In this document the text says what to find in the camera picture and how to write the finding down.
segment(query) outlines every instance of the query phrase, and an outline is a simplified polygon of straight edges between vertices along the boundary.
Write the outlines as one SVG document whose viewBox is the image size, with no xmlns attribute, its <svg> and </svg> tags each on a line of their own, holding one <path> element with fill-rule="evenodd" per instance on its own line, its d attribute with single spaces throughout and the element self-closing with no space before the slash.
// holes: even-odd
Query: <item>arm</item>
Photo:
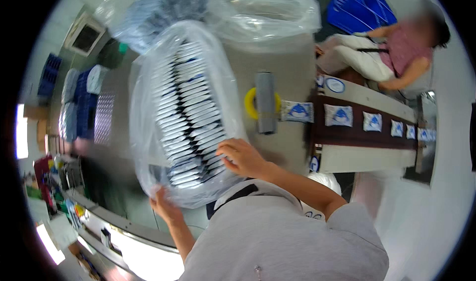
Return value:
<svg viewBox="0 0 476 281">
<path fill-rule="evenodd" d="M 368 37 L 388 37 L 399 26 L 400 25 L 398 23 L 390 25 L 390 26 L 382 26 L 375 30 L 368 31 L 367 36 Z"/>
<path fill-rule="evenodd" d="M 162 217 L 165 223 L 167 223 L 167 226 L 170 230 L 170 235 L 174 240 L 183 262 L 185 263 L 187 255 L 190 253 L 193 245 L 195 244 L 195 239 L 185 224 L 182 211 L 180 208 L 177 208 L 170 201 L 168 201 L 165 197 L 165 194 L 166 190 L 164 187 L 162 187 L 155 194 L 155 200 L 149 198 L 149 202 L 155 213 Z"/>
<path fill-rule="evenodd" d="M 222 160 L 229 170 L 240 176 L 261 179 L 285 189 L 304 203 L 324 213 L 326 219 L 347 203 L 340 195 L 321 183 L 265 161 L 255 148 L 242 139 L 229 139 L 219 143 L 217 155 L 220 154 L 227 157 Z"/>
<path fill-rule="evenodd" d="M 430 61 L 425 58 L 416 58 L 412 61 L 410 66 L 405 70 L 403 75 L 400 78 L 391 79 L 389 81 L 379 82 L 378 88 L 380 90 L 400 90 L 406 86 L 413 83 L 418 79 L 422 74 L 424 74 L 428 67 L 430 66 Z"/>
</svg>

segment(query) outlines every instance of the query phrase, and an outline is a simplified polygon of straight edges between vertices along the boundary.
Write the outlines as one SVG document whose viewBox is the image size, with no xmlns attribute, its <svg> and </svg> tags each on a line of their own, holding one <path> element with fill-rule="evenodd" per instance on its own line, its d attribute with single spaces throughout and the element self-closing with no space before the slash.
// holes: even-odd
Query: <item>yellow ring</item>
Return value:
<svg viewBox="0 0 476 281">
<path fill-rule="evenodd" d="M 248 93 L 245 95 L 245 109 L 248 115 L 255 119 L 258 120 L 258 112 L 255 109 L 255 106 L 253 104 L 253 100 L 256 97 L 256 88 L 253 87 L 251 88 Z M 281 107 L 281 98 L 277 93 L 274 94 L 274 102 L 276 106 L 276 112 L 279 112 L 279 109 Z"/>
</svg>

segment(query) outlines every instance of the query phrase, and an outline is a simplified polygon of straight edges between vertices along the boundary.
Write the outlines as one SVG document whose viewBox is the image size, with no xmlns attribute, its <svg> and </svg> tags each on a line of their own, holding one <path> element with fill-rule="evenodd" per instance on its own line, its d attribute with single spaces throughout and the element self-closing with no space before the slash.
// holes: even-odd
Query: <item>black strap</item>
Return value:
<svg viewBox="0 0 476 281">
<path fill-rule="evenodd" d="M 383 53 L 389 53 L 388 49 L 366 49 L 366 48 L 361 48 L 357 49 L 359 52 L 383 52 Z"/>
<path fill-rule="evenodd" d="M 244 196 L 248 196 L 250 194 L 252 194 L 253 192 L 256 192 L 258 191 L 258 187 L 254 184 L 250 184 L 248 186 L 246 186 L 245 188 L 241 189 L 240 191 L 236 192 L 234 195 L 230 196 L 228 200 L 226 200 L 221 206 L 219 206 L 216 210 L 213 210 L 214 206 L 215 206 L 215 202 L 213 203 L 209 203 L 210 207 L 207 205 L 207 217 L 208 217 L 208 220 L 210 220 L 210 218 L 221 208 L 223 207 L 225 204 L 227 204 L 228 202 L 230 201 L 233 201 L 237 198 L 240 198 L 240 197 L 244 197 Z"/>
<path fill-rule="evenodd" d="M 359 52 L 378 52 L 378 53 L 387 53 L 387 54 L 390 54 L 389 50 L 388 49 L 367 49 L 367 48 L 360 48 L 360 49 L 357 49 L 357 51 Z M 392 68 L 393 68 L 393 74 L 396 78 L 399 78 L 400 75 L 396 72 L 395 70 L 395 66 L 393 65 L 393 61 L 392 61 L 392 58 L 390 58 L 390 63 L 392 64 Z"/>
</svg>

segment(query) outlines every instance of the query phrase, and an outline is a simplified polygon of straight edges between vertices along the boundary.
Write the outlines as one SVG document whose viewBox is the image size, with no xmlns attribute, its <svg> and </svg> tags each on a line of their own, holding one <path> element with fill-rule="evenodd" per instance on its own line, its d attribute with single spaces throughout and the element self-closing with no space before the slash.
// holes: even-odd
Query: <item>pink shirt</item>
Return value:
<svg viewBox="0 0 476 281">
<path fill-rule="evenodd" d="M 389 53 L 380 52 L 382 62 L 390 69 L 396 71 L 401 76 L 412 61 L 416 58 L 425 57 L 429 61 L 433 57 L 433 49 L 420 46 L 412 38 L 412 28 L 410 23 L 402 23 L 387 38 L 387 42 L 378 46 L 381 49 L 388 49 Z"/>
</svg>

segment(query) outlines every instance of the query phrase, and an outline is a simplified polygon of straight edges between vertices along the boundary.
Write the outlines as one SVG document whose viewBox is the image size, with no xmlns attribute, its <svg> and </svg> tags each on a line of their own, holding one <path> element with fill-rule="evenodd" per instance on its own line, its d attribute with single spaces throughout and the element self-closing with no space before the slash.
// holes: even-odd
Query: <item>blue basket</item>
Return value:
<svg viewBox="0 0 476 281">
<path fill-rule="evenodd" d="M 381 26 L 379 17 L 357 0 L 331 0 L 327 6 L 327 21 L 349 34 Z"/>
<path fill-rule="evenodd" d="M 391 25 L 396 23 L 396 17 L 385 0 L 357 0 L 368 7 L 379 18 L 382 25 Z"/>
<path fill-rule="evenodd" d="M 52 96 L 61 62 L 62 59 L 55 56 L 53 53 L 48 55 L 39 80 L 37 93 L 39 96 L 44 98 L 50 98 Z"/>
<path fill-rule="evenodd" d="M 84 139 L 94 139 L 94 118 L 98 96 L 87 92 L 87 79 L 92 68 L 78 76 L 74 92 L 74 102 L 77 105 L 77 135 Z"/>
</svg>

